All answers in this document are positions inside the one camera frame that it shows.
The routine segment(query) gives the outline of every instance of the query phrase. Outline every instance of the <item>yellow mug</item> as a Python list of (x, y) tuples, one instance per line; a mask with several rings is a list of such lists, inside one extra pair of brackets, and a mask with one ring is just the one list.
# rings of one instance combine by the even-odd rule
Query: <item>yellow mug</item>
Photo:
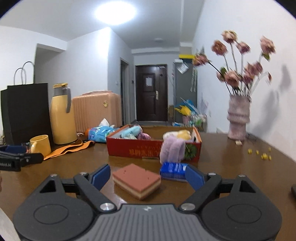
[(42, 153), (45, 157), (51, 153), (48, 135), (41, 135), (30, 139), (31, 153)]

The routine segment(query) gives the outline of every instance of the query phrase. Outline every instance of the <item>yellow thermos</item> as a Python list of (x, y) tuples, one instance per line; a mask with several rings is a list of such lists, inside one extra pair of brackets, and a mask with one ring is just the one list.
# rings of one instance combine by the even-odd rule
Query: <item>yellow thermos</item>
[(56, 84), (50, 104), (50, 122), (54, 143), (57, 145), (77, 140), (74, 110), (71, 105), (71, 91), (68, 83)]

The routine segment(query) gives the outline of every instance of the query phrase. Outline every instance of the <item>sponge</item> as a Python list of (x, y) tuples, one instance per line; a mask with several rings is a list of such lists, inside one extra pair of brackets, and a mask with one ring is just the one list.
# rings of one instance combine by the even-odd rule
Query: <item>sponge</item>
[(114, 182), (129, 194), (142, 200), (160, 186), (160, 175), (130, 164), (112, 174)]

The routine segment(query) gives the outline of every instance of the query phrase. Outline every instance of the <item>refrigerator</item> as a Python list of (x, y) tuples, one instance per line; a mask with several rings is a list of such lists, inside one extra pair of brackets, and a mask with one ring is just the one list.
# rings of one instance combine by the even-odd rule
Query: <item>refrigerator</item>
[[(174, 71), (174, 106), (181, 104), (184, 100), (191, 100), (197, 106), (197, 76), (192, 83), (192, 73), (194, 70), (192, 63), (186, 63), (189, 69), (185, 73), (178, 70), (180, 63), (173, 64)], [(174, 122), (183, 123), (182, 115), (174, 110)]]

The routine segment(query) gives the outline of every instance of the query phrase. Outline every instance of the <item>wooden table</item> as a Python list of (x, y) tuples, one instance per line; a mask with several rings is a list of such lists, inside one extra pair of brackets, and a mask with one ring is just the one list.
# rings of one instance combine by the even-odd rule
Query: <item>wooden table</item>
[[(203, 141), (202, 150), (199, 163), (195, 166), (204, 173), (216, 172), (224, 178), (235, 178), (238, 174), (247, 175), (282, 214), (282, 228), (276, 240), (295, 240), (296, 200), (290, 188), (296, 183), (296, 163), (275, 148), (272, 148), (270, 153), (271, 161), (262, 160), (263, 152), (269, 154), (269, 145), (261, 140), (247, 140), (243, 146), (236, 146), (225, 134), (200, 135)], [(249, 148), (253, 150), (253, 154), (247, 153)], [(260, 151), (260, 155), (256, 155), (256, 150)], [(57, 173), (61, 178), (71, 178), (81, 171), (93, 172), (104, 163), (108, 163), (112, 171), (130, 163), (156, 173), (160, 169), (156, 160), (108, 156), (106, 145), (96, 144), (80, 152), (25, 167), (21, 172), (1, 172), (3, 191), (0, 193), (0, 207), (12, 218), (16, 208), (51, 173)], [(193, 193), (193, 189), (188, 183), (163, 180), (158, 191), (145, 201), (138, 201), (114, 186), (110, 178), (102, 193), (117, 206), (121, 203), (174, 203), (178, 206)]]

